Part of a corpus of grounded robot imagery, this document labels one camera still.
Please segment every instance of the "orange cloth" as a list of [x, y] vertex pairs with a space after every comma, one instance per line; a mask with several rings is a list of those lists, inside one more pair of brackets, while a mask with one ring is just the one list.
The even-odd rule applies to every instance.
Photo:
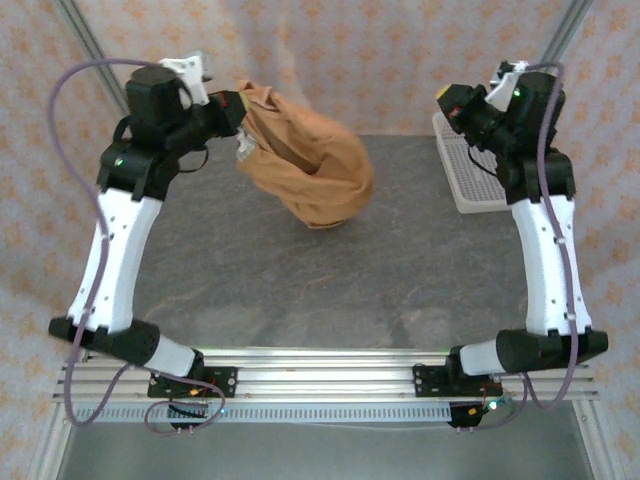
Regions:
[[358, 137], [271, 87], [241, 81], [238, 90], [247, 107], [243, 127], [257, 146], [237, 166], [258, 187], [310, 228], [337, 226], [369, 202], [374, 171]]

